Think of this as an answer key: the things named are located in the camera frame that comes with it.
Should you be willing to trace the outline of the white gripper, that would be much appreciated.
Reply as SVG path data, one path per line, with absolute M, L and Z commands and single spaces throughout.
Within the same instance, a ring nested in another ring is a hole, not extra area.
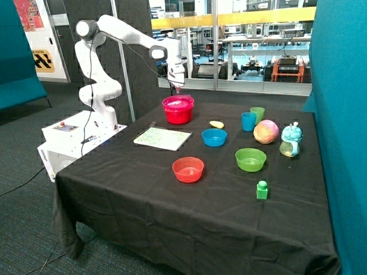
M 176 87 L 176 94 L 180 94 L 185 83 L 185 69 L 181 60 L 167 63 L 167 79 Z

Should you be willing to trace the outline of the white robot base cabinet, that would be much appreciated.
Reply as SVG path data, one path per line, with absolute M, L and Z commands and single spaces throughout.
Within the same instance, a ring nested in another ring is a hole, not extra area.
M 37 149 L 50 180 L 54 182 L 59 171 L 125 128 L 118 124 L 107 130 L 91 111 L 81 111 L 43 128 L 45 143 Z

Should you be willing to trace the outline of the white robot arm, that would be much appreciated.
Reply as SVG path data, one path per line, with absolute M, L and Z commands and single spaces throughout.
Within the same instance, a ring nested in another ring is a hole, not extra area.
M 102 15 L 98 21 L 79 21 L 76 33 L 80 41 L 75 44 L 75 53 L 81 71 L 88 80 L 94 81 L 80 89 L 79 98 L 93 109 L 101 133 L 119 128 L 114 108 L 106 105 L 105 101 L 122 93 L 121 84 L 105 72 L 96 53 L 97 47 L 104 44 L 108 37 L 125 45 L 144 46 L 149 50 L 150 58 L 166 61 L 169 83 L 177 88 L 184 85 L 182 46 L 178 39 L 166 37 L 161 41 L 155 40 L 110 15 Z

